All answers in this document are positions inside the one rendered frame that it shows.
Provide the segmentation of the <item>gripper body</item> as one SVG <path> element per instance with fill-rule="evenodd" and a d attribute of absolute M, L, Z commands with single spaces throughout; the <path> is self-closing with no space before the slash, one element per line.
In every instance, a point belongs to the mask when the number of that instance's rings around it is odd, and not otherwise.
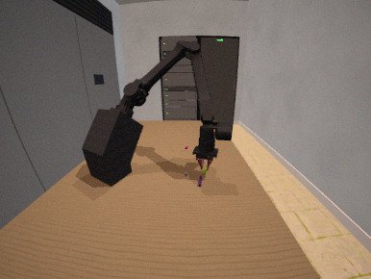
<path fill-rule="evenodd" d="M 204 142 L 203 140 L 199 140 L 199 146 L 196 146 L 194 150 L 192 151 L 192 155 L 196 155 L 197 159 L 204 159 L 212 161 L 213 157 L 217 157 L 218 148 L 214 148 L 212 150 L 213 145 L 213 139 L 207 140 L 207 142 Z M 199 149 L 198 149 L 199 147 Z"/>

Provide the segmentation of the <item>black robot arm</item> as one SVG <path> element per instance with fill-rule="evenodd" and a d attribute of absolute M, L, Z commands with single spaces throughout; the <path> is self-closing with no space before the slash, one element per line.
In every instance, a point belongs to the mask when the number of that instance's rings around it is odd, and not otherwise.
<path fill-rule="evenodd" d="M 139 107 L 145 103 L 151 87 L 179 60 L 186 57 L 191 61 L 200 117 L 204 125 L 200 126 L 199 140 L 203 140 L 204 142 L 207 142 L 207 140 L 213 140 L 212 150 L 214 150 L 215 138 L 216 140 L 231 140 L 232 124 L 229 122 L 213 120 L 214 108 L 210 98 L 210 91 L 202 61 L 202 55 L 201 52 L 199 52 L 200 45 L 198 45 L 197 41 L 190 42 L 179 40 L 175 48 L 144 77 L 139 80 L 135 79 L 133 82 L 125 86 L 123 89 L 125 95 L 123 95 L 119 105 L 116 105 L 115 108 L 111 108 L 111 110 L 116 109 L 116 111 L 124 111 L 123 113 L 132 117 L 134 106 Z M 138 99 L 139 97 L 140 99 Z M 213 130 L 215 130 L 215 134 L 213 133 Z"/>

